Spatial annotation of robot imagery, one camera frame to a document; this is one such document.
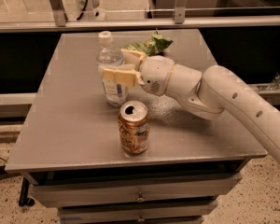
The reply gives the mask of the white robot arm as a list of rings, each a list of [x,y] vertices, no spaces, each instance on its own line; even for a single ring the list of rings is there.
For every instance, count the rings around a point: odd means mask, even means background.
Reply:
[[[260,97],[229,69],[213,65],[201,72],[163,56],[148,57],[126,50],[124,64],[100,64],[107,81],[141,86],[156,96],[175,99],[184,110],[203,119],[228,111],[280,165],[280,111]]]

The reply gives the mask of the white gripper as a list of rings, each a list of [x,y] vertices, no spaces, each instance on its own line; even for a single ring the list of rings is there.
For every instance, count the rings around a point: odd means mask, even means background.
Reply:
[[[98,66],[101,78],[128,88],[140,85],[147,93],[163,96],[175,62],[163,56],[147,58],[144,52],[137,50],[123,49],[122,53],[124,64]]]

